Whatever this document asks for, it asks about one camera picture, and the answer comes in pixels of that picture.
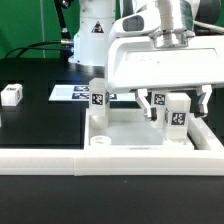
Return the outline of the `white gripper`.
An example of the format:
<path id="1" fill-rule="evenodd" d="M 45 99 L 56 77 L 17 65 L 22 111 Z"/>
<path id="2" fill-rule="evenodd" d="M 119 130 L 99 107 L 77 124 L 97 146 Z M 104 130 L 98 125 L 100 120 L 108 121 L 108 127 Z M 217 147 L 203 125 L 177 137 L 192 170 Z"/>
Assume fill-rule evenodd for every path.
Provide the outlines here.
<path id="1" fill-rule="evenodd" d="M 148 90 L 196 88 L 195 116 L 206 117 L 212 86 L 224 86 L 224 36 L 198 36 L 186 47 L 168 48 L 156 48 L 147 36 L 119 38 L 108 52 L 105 83 L 111 93 L 136 90 L 149 121 L 157 120 L 157 110 L 146 99 Z"/>

